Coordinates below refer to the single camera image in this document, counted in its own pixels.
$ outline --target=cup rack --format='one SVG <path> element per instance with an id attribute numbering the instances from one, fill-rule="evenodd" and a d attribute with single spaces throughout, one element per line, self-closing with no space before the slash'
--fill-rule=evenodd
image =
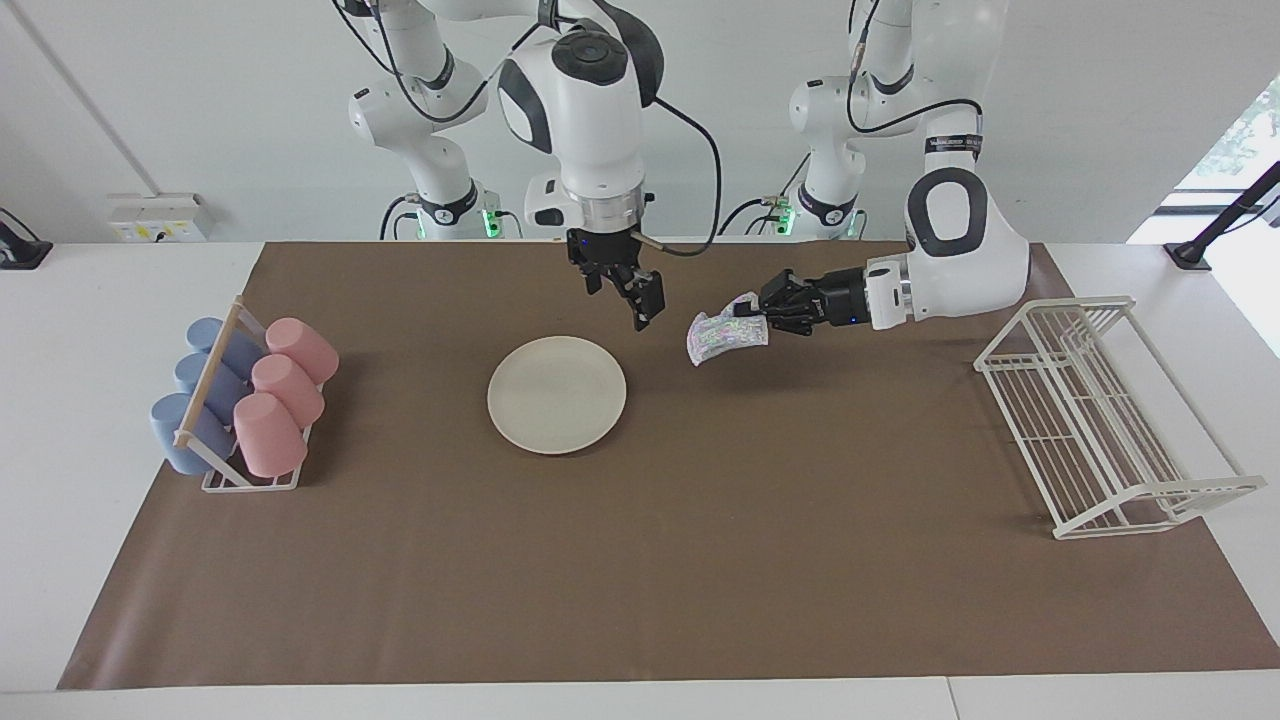
<path id="1" fill-rule="evenodd" d="M 191 450 L 200 457 L 202 457 L 212 470 L 205 473 L 201 482 L 201 489 L 209 493 L 246 493 L 246 492 L 279 492 L 289 491 L 298 487 L 298 478 L 302 475 L 302 466 L 298 465 L 296 470 L 288 475 L 280 475 L 278 478 L 257 478 L 250 474 L 247 470 L 241 471 L 232 466 L 230 462 L 223 460 L 212 450 L 209 448 L 195 434 L 196 421 L 200 418 L 200 411 L 205 405 L 205 400 L 209 397 L 209 391 L 214 382 L 214 370 L 218 364 L 223 361 L 223 355 L 227 352 L 227 346 L 232 341 L 233 333 L 241 329 L 250 338 L 253 340 L 264 351 L 266 350 L 266 328 L 244 307 L 244 299 L 237 296 L 236 301 L 232 302 L 230 310 L 227 313 L 227 319 L 223 320 L 223 328 L 218 333 L 218 338 L 214 341 L 212 348 L 209 351 L 209 363 L 205 366 L 205 372 L 200 375 L 200 382 L 196 383 L 196 391 L 191 396 L 191 402 L 187 405 L 187 413 L 182 418 L 182 425 L 174 433 L 174 447 L 179 450 Z M 319 386 L 319 389 L 324 392 L 324 386 Z M 234 434 L 236 429 L 229 428 Z M 311 442 L 311 425 L 302 429 L 302 441 L 310 445 Z M 236 451 L 239 448 L 237 442 L 232 450 L 232 457 L 236 456 Z"/>

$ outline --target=cup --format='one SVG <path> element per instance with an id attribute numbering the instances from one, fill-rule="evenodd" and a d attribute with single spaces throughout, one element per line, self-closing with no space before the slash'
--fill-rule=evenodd
<path id="1" fill-rule="evenodd" d="M 183 392 L 165 396 L 151 406 L 151 429 L 164 448 L 164 455 L 173 465 L 173 469 L 183 475 L 204 475 L 212 470 L 212 466 L 204 457 L 196 455 L 191 448 L 178 450 L 173 446 L 174 433 L 182 425 L 182 416 L 187 413 L 191 396 Z M 227 460 L 236 448 L 236 438 L 214 416 L 209 407 L 200 409 L 196 420 L 195 436 L 209 446 L 215 455 Z"/>
<path id="2" fill-rule="evenodd" d="M 178 389 L 187 395 L 196 393 L 196 384 L 200 375 L 209 365 L 207 352 L 196 352 L 178 361 L 173 370 L 173 379 L 178 383 Z M 209 395 L 205 396 L 205 407 L 212 411 L 223 425 L 230 425 L 236 416 L 236 404 L 248 397 L 248 386 L 236 377 L 225 364 L 219 363 L 214 369 L 214 382 L 209 386 Z"/>
<path id="3" fill-rule="evenodd" d="M 266 392 L 255 392 L 236 404 L 236 437 L 244 465 L 259 478 L 288 475 L 307 457 L 307 443 L 293 415 Z"/>
<path id="4" fill-rule="evenodd" d="M 266 346 L 306 370 L 312 384 L 324 384 L 338 372 L 338 351 L 311 325 L 297 318 L 282 318 L 266 328 Z"/>
<path id="5" fill-rule="evenodd" d="M 253 389 L 274 395 L 298 428 L 311 425 L 324 413 L 324 396 L 306 370 L 285 355 L 268 355 L 253 365 Z"/>
<path id="6" fill-rule="evenodd" d="M 187 345 L 196 352 L 210 352 L 218 333 L 223 332 L 223 322 L 218 318 L 201 318 L 187 328 Z M 238 328 L 232 333 L 232 340 L 227 343 L 227 352 L 223 352 L 223 365 L 232 369 L 236 375 L 248 382 L 253 374 L 253 363 L 261 360 L 266 352 Z"/>

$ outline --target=white plate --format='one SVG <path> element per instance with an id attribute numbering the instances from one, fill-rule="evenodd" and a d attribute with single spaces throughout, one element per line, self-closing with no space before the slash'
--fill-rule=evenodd
<path id="1" fill-rule="evenodd" d="M 603 347 L 547 337 L 516 350 L 489 380 L 489 416 L 513 445 L 541 455 L 590 447 L 627 404 L 622 366 Z"/>

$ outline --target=pink cup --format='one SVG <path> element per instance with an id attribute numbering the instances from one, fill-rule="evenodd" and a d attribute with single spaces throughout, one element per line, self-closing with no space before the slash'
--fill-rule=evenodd
<path id="1" fill-rule="evenodd" d="M 338 372 L 338 351 L 320 333 L 298 320 L 283 318 L 266 328 L 266 346 L 287 355 L 311 375 L 312 384 L 324 384 Z"/>
<path id="2" fill-rule="evenodd" d="M 259 478 L 288 475 L 307 459 L 302 432 L 274 395 L 255 392 L 236 404 L 236 438 L 248 471 Z"/>
<path id="3" fill-rule="evenodd" d="M 253 389 L 274 395 L 300 428 L 315 423 L 324 413 L 324 396 L 311 377 L 284 355 L 268 355 L 253 365 Z"/>

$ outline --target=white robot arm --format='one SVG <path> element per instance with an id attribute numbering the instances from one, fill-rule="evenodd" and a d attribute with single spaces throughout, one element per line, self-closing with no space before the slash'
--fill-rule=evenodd
<path id="1" fill-rule="evenodd" d="M 385 77 L 356 92 L 348 102 L 352 127 L 408 165 L 419 223 L 428 237 L 499 236 L 502 228 L 493 215 L 498 196 L 472 179 L 458 143 L 435 135 L 485 111 L 480 72 L 453 56 L 440 38 L 435 14 L 417 0 L 351 0 L 347 12 L 366 18 L 370 44 L 389 49 L 404 82 L 402 91 L 396 77 Z M 406 91 L 433 119 L 406 100 Z"/>
<path id="2" fill-rule="evenodd" d="M 516 51 L 499 76 L 511 132 L 559 161 L 530 183 L 525 214 L 534 225 L 568 225 L 568 258 L 588 293 L 608 279 L 641 331 L 666 307 L 662 274 L 640 268 L 637 237 L 649 200 L 640 114 L 662 85 L 662 46 L 603 0 L 552 5 L 553 18 L 570 18 L 563 35 Z"/>
<path id="3" fill-rule="evenodd" d="M 508 128 L 559 161 L 559 172 L 530 183 L 525 214 L 534 225 L 568 225 L 570 260 L 588 292 L 608 279 L 631 306 L 636 329 L 644 329 L 666 306 L 662 275 L 639 264 L 640 220 L 652 199 L 641 187 L 640 111 L 655 101 L 663 76 L 653 31 L 604 0 L 343 1 L 348 13 L 371 18 L 366 24 L 375 45 L 401 72 L 355 95 L 352 124 L 408 164 L 422 224 L 440 238 L 492 236 L 497 205 L 471 179 L 462 149 L 433 135 L 481 114 L 488 100 L 480 73 L 440 40 L 436 17 L 531 17 L 562 33 L 517 44 L 500 67 L 498 96 Z"/>
<path id="4" fill-rule="evenodd" d="M 765 286 L 758 311 L 776 328 L 810 334 L 826 322 L 887 329 L 909 316 L 988 313 L 1023 296 L 1028 242 L 974 172 L 979 100 L 1007 9 L 1009 0 L 859 3 L 850 24 L 851 76 L 813 81 L 792 97 L 792 120 L 814 151 L 809 177 L 795 191 L 796 228 L 842 234 L 865 169 L 852 138 L 905 135 L 923 120 L 925 174 L 905 204 L 911 250 L 812 281 L 785 270 Z M 832 120 L 840 105 L 847 131 Z"/>

